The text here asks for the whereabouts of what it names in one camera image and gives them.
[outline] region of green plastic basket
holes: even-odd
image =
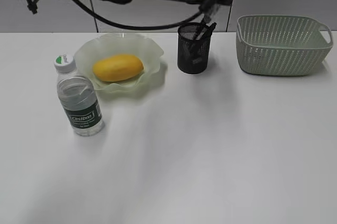
[[[330,42],[321,30],[328,32]],[[307,75],[332,47],[330,29],[308,17],[249,15],[237,21],[237,59],[241,69],[250,74]]]

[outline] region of water bottle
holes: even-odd
[[[74,131],[92,136],[104,127],[95,89],[81,75],[71,55],[61,55],[54,62],[58,72],[57,94]]]

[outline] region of yellow mango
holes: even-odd
[[[117,82],[133,78],[144,69],[142,61],[131,54],[120,54],[96,62],[93,73],[105,82]]]

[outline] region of bottle label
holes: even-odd
[[[91,128],[99,123],[102,119],[98,100],[96,100],[96,102],[92,106],[80,111],[70,111],[67,109],[64,110],[69,118],[71,125],[74,128]]]

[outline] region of black mesh pen holder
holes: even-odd
[[[178,68],[188,74],[206,70],[212,33],[201,23],[187,23],[178,29]]]

